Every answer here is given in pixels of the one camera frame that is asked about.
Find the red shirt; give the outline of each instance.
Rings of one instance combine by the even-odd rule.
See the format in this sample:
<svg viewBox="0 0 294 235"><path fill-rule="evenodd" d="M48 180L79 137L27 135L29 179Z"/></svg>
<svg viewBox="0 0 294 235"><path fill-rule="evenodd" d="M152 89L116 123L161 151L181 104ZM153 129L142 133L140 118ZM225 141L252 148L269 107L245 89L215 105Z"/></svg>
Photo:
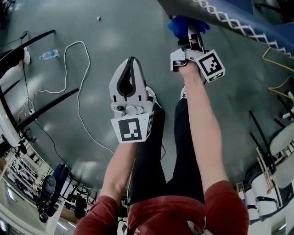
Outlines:
<svg viewBox="0 0 294 235"><path fill-rule="evenodd" d="M192 235L204 229L213 235L247 235L249 216L246 207L228 181L212 185L204 195L205 206L184 196L161 196L130 207L129 231L132 235ZM74 235L117 234L119 207L107 196L98 197Z"/></svg>

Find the plastic water bottle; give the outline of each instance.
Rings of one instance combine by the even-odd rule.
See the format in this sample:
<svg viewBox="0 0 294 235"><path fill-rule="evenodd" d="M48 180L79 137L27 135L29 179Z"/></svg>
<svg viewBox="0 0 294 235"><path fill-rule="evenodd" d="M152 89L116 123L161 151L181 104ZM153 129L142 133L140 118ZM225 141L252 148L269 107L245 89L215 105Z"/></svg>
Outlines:
<svg viewBox="0 0 294 235"><path fill-rule="evenodd" d="M52 50L52 51L46 52L43 55L41 55L39 57L39 60L41 60L41 61L49 60L49 59L54 58L54 57L56 57L58 55L59 55L58 50Z"/></svg>

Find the screw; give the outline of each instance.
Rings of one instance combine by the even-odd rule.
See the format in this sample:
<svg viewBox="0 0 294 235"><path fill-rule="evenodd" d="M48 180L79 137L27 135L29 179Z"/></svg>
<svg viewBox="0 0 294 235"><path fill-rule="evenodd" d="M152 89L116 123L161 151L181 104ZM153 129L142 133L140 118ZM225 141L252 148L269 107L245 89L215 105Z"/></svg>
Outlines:
<svg viewBox="0 0 294 235"><path fill-rule="evenodd" d="M118 106L116 107L116 110L118 110L118 111L123 111L123 110L124 110L124 107L121 106L121 105L118 105Z"/></svg>

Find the yellow cord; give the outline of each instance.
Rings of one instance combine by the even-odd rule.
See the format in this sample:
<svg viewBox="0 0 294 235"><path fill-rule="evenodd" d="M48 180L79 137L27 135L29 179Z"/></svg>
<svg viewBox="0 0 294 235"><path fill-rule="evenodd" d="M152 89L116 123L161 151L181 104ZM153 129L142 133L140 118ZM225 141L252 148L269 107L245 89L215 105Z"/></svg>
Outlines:
<svg viewBox="0 0 294 235"><path fill-rule="evenodd" d="M291 68L289 68L289 67L287 67L287 66L284 66L284 65L282 65L282 64L279 64L279 63L277 63L277 62L274 62L274 61L271 61L271 60L265 59L265 56L268 54L268 52L269 52L270 50L271 50L271 48L269 47L269 48L267 49L267 51L265 52L265 54L262 56L262 59L263 59L263 60L268 61L268 62L273 63L273 64L276 64L276 65L278 65L278 66L281 66L281 67L283 67L283 68L286 68L286 69L288 69L288 70L294 72L294 69L291 69Z"/></svg>
<svg viewBox="0 0 294 235"><path fill-rule="evenodd" d="M292 98L292 97L290 97L290 96L288 96L288 95L285 95L285 94L283 94L283 93L281 93L281 92L279 92L279 91L276 91L276 89L279 89L279 88L281 88L282 86L284 86L284 85L286 84L286 82L288 82L288 80L289 80L290 78L291 78L291 76L289 76L289 77L286 79L286 81L283 82L282 85L277 86L277 87L269 87L268 89L269 89L270 91L273 91L273 92L278 93L279 95L282 95L282 96L285 96L285 97L287 97L287 98L289 98L289 99L294 100L294 98Z"/></svg>

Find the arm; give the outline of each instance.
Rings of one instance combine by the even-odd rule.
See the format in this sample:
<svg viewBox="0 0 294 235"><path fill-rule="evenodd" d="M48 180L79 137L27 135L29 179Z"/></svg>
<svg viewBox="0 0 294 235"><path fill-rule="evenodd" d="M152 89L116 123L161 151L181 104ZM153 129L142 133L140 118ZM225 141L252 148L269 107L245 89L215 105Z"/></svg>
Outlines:
<svg viewBox="0 0 294 235"><path fill-rule="evenodd" d="M100 195L87 216L82 218L74 235L117 233L117 216L137 154L137 143L120 144L106 169Z"/></svg>
<svg viewBox="0 0 294 235"><path fill-rule="evenodd" d="M180 72L187 90L190 129L204 191L206 229L215 235L246 235L248 212L228 182L222 163L221 129L199 68L189 62Z"/></svg>
<svg viewBox="0 0 294 235"><path fill-rule="evenodd" d="M120 205L138 150L137 143L120 144L106 169L99 196L108 196Z"/></svg>
<svg viewBox="0 0 294 235"><path fill-rule="evenodd" d="M190 129L204 193L227 175L222 163L221 129L211 109L196 63L179 68L187 90Z"/></svg>

